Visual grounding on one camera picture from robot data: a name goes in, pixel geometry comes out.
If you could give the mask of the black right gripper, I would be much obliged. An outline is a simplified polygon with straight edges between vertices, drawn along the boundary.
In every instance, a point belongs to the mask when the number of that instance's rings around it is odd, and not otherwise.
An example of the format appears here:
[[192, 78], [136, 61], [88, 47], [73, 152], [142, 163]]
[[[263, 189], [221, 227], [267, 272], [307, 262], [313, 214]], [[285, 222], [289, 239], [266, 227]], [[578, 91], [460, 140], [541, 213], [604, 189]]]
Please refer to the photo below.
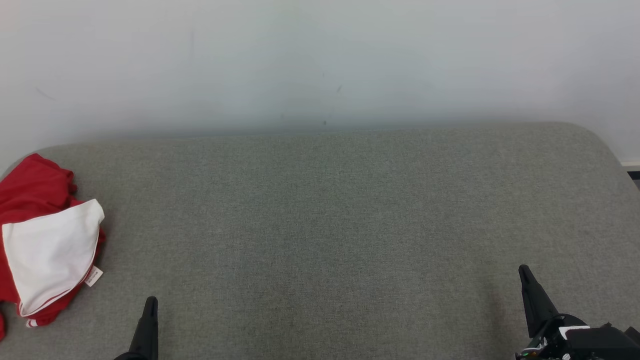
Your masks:
[[589, 326], [578, 317], [558, 312], [528, 265], [519, 265], [519, 280], [530, 344], [517, 360], [638, 360], [640, 333], [609, 322]]

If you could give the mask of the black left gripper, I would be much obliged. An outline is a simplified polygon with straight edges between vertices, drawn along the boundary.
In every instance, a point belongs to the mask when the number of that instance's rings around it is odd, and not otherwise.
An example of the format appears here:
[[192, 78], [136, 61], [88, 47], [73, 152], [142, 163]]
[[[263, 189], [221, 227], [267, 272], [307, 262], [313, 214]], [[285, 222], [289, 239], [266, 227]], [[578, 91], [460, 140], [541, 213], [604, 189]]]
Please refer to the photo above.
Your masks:
[[158, 360], [158, 324], [158, 299], [149, 296], [135, 328], [129, 352], [118, 355], [114, 360]]

